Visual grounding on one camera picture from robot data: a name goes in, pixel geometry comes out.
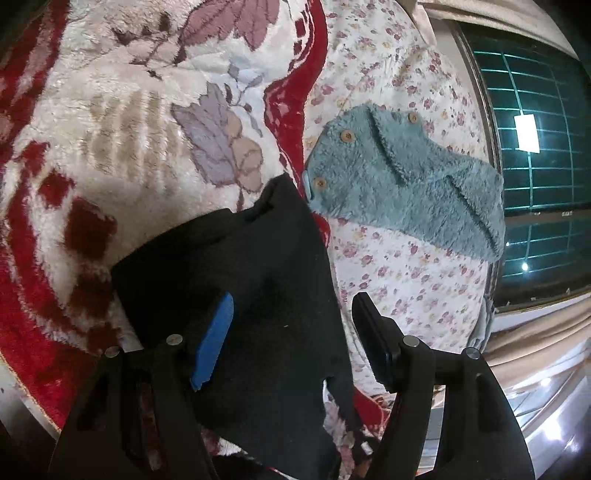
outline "window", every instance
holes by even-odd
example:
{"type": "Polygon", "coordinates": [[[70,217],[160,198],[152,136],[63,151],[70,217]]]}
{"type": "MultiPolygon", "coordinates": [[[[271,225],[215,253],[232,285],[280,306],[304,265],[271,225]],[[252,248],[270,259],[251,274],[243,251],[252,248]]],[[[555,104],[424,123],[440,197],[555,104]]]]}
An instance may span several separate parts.
{"type": "Polygon", "coordinates": [[[529,38],[461,29],[491,104],[505,182],[495,305],[510,309],[589,288],[589,78],[577,60],[529,38]]]}

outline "black fabric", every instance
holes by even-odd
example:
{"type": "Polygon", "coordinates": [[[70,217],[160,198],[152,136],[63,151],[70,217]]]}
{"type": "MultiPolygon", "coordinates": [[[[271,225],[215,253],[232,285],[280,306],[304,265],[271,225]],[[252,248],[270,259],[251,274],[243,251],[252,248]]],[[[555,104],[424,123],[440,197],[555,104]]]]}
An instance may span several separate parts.
{"type": "Polygon", "coordinates": [[[307,480],[327,478],[339,461],[323,428],[324,379],[360,436],[326,249],[287,175],[248,210],[219,210],[153,239],[112,278],[146,347],[189,323],[204,332],[212,298],[233,295],[234,320],[194,405],[199,422],[264,465],[307,480]]]}

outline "beige curtain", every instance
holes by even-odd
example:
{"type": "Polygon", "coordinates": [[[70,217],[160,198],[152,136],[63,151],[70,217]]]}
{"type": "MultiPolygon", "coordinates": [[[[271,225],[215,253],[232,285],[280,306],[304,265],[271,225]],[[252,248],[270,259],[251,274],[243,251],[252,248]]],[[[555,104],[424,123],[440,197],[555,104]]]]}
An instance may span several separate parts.
{"type": "Polygon", "coordinates": [[[493,334],[484,356],[502,388],[514,387],[591,337],[591,299],[493,334]]]}
{"type": "Polygon", "coordinates": [[[429,42],[433,33],[423,11],[431,18],[456,20],[524,35],[577,58],[556,23],[533,0],[399,0],[429,42]]]}

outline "blue fleece garment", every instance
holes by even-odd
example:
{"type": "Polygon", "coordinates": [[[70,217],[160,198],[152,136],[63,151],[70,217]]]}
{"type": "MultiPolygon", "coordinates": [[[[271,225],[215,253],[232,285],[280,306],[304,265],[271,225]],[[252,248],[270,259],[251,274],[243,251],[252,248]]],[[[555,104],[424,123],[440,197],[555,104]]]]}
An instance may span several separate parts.
{"type": "Polygon", "coordinates": [[[419,116],[413,124],[408,113],[376,105],[330,121],[304,175],[311,209],[497,260],[505,239],[503,178],[488,163],[441,148],[422,125],[419,116]],[[352,142],[341,140],[344,130],[354,133],[352,142]]]}

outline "wooden button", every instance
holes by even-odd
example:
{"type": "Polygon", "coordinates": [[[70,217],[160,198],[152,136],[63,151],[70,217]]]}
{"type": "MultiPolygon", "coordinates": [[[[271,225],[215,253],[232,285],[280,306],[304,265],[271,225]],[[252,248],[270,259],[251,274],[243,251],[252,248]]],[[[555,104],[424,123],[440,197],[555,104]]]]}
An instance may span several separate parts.
{"type": "Polygon", "coordinates": [[[314,188],[316,190],[318,190],[319,192],[322,192],[322,190],[324,190],[326,188],[326,180],[322,177],[316,177],[314,179],[314,188]]]}
{"type": "Polygon", "coordinates": [[[343,130],[340,133],[340,139],[345,143],[352,143],[355,141],[355,134],[352,130],[343,130]]]}

